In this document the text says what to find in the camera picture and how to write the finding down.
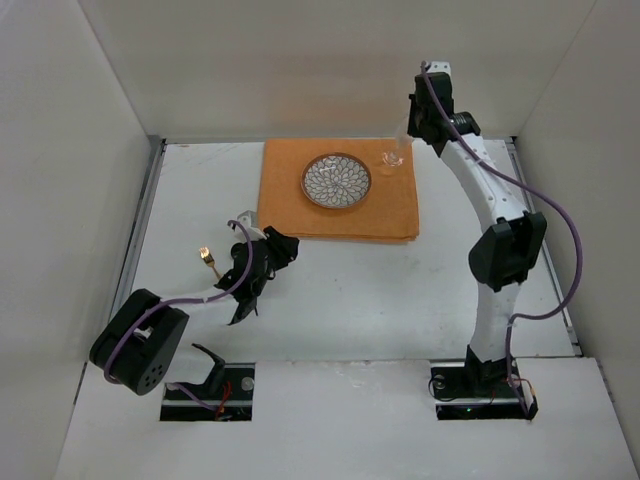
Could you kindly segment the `gold fork green handle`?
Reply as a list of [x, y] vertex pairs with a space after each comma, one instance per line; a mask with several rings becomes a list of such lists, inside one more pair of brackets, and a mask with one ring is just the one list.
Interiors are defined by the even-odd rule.
[[220, 280], [222, 275], [220, 274], [220, 272], [217, 270], [216, 268], [216, 262], [215, 259], [213, 258], [211, 251], [208, 247], [203, 246], [199, 248], [199, 254], [200, 257], [202, 259], [202, 261], [204, 262], [204, 264], [213, 271], [215, 277], [217, 280]]

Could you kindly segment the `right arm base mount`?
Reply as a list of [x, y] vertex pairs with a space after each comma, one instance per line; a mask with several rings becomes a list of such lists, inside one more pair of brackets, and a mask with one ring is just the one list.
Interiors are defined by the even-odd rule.
[[485, 385], [474, 385], [463, 361], [434, 362], [428, 390], [440, 421], [533, 420], [539, 405], [531, 382], [512, 373], [499, 374]]

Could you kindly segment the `clear wine glass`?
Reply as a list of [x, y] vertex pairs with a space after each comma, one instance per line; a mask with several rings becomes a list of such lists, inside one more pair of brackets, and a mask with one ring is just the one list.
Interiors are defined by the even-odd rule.
[[394, 130], [393, 145], [382, 154], [381, 172], [384, 176], [392, 176], [403, 165], [406, 153], [413, 143], [408, 133], [410, 116], [405, 115]]

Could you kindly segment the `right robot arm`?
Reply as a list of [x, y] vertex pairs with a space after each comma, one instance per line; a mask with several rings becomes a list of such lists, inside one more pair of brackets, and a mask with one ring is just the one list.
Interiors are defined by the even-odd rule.
[[479, 296], [462, 386], [473, 396], [492, 393], [507, 378], [509, 320], [521, 285], [537, 262], [547, 221], [530, 212], [500, 178], [474, 118], [455, 112], [449, 74], [437, 71], [414, 81], [407, 133], [433, 148], [459, 181], [480, 223], [481, 235], [468, 254]]

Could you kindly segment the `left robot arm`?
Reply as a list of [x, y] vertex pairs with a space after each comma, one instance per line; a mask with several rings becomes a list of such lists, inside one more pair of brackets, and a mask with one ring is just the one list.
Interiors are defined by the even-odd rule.
[[252, 240], [237, 220], [228, 225], [244, 237], [230, 250], [232, 267], [215, 284], [210, 297], [163, 300], [147, 289], [131, 293], [94, 341], [89, 360], [112, 384], [120, 384], [143, 396], [164, 378], [186, 329], [189, 315], [182, 305], [208, 304], [225, 297], [237, 302], [232, 325], [257, 311], [258, 298], [276, 272], [295, 261], [300, 240], [268, 226]]

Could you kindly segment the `patterned ceramic plate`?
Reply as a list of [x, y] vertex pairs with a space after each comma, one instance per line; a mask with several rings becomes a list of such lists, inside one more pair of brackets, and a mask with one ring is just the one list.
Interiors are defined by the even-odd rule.
[[301, 174], [304, 195], [326, 209], [348, 209], [360, 204], [371, 186], [372, 176], [367, 165], [342, 152], [317, 156]]

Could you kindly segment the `orange cloth placemat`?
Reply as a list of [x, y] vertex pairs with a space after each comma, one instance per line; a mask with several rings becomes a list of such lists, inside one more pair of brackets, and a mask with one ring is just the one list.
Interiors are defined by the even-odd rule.
[[[403, 163], [387, 165], [383, 154], [391, 138], [269, 139], [265, 143], [258, 202], [261, 228], [272, 226], [293, 237], [405, 243], [420, 232], [419, 202], [410, 147]], [[321, 155], [350, 154], [365, 163], [372, 186], [357, 205], [346, 209], [318, 206], [303, 192], [303, 172]]]

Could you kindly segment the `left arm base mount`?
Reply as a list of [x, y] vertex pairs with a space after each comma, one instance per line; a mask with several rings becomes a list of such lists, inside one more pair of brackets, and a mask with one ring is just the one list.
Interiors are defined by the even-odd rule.
[[201, 384], [180, 382], [163, 392], [161, 422], [249, 422], [253, 414], [256, 365], [214, 366]]

